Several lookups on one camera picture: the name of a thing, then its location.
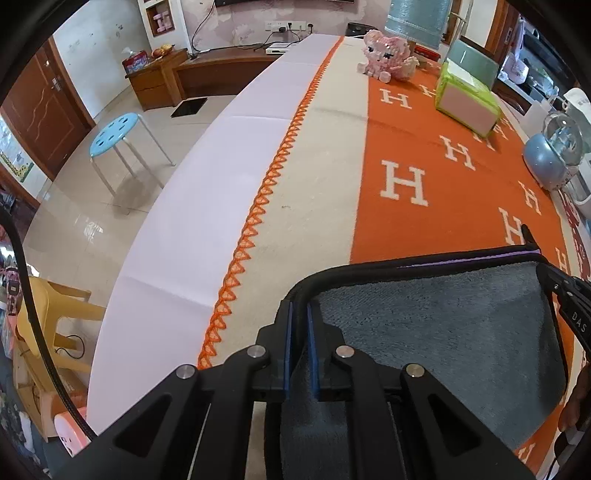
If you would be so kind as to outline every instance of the gray microfiber towel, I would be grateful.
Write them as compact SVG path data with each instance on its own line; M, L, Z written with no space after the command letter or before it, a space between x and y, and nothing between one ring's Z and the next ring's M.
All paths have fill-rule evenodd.
M425 366L510 449L554 410L566 376L534 262L321 293L323 319L380 364ZM349 478L345 405L317 402L307 352L281 415L285 480Z

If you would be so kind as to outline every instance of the metal screw head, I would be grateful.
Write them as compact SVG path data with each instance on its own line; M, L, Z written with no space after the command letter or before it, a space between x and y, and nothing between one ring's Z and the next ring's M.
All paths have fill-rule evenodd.
M191 378L195 374L195 372L196 369L193 365L181 365L177 368L177 377L186 380L188 378Z
M419 364L409 364L406 370L414 378L422 377L425 374L425 369Z
M248 350L246 350L246 354L253 358L260 358L265 355L266 351L267 350L265 350L265 347L262 345L251 345L248 347Z
M355 349L349 345L341 345L336 348L336 354L341 358L351 358L355 353Z

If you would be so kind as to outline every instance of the pink stuffed toy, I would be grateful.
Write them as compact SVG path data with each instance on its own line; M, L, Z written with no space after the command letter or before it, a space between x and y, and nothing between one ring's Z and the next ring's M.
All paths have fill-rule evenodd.
M357 71L388 83L392 78L410 80L418 66L416 57L410 56L407 41L401 37L385 37L379 30L370 30L363 37L363 53L368 63L359 63Z

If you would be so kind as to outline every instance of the tissue box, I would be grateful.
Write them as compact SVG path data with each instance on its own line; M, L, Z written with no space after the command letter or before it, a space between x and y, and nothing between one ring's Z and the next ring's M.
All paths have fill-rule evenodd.
M441 68L435 108L486 137L501 118L501 108L484 83L451 60Z

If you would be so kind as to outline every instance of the stool leg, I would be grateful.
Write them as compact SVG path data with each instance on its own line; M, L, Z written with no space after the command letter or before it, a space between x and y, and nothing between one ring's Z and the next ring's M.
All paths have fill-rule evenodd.
M127 169L129 170L129 173L131 173L131 176L133 178L135 178L135 172L132 170L132 168L129 166L129 164L125 161L125 159L123 158L123 155L121 155L121 152L117 148L117 145L113 146L113 150L115 150L115 153L117 153L117 155L119 156L119 159L123 162L123 165L125 165L127 167Z
M76 350L78 348L78 344L73 338L68 338L59 333L56 333L55 338L53 339L53 345L60 348L67 348L70 350Z
M142 157L142 155L139 154L139 152L136 150L136 148L131 144L131 142L127 139L127 137L123 137L122 139L125 143L127 143L127 146L129 147L129 149L131 150L131 152L136 156L136 158L139 160L139 162L142 164L142 166L148 170L149 174L152 175L154 177L154 180L156 180L156 183L158 185L160 185L160 188L163 189L164 188L164 183L162 183L158 177L154 174L154 172L152 170L150 170L150 168L148 167L148 164L145 162L144 158Z
M154 134L152 133L152 131L148 128L148 125L146 125L146 122L144 120L144 117L139 115L139 121L142 122L142 125L144 126L144 128L146 129L146 131L150 134L150 136L152 137L152 140L154 140L154 142L156 143L156 145L158 145L158 147L160 148L160 151L164 154L164 156L166 157L166 160L168 160L168 163L170 163L173 167L176 165L175 162L173 162L170 157L168 156L168 154L164 151L164 149L162 148L162 145L160 145L160 142L158 140L156 140L156 137L154 136Z
M116 196L115 191L113 190L113 187L109 184L109 182L107 181L107 179L105 178L105 176L102 174L102 172L99 170L99 166L96 164L95 159L94 158L90 158L90 163L92 165L92 167L95 169L95 171L98 173L100 179L103 181L103 183L105 184L105 187L107 187L109 189L109 191L111 192L111 195L113 197Z

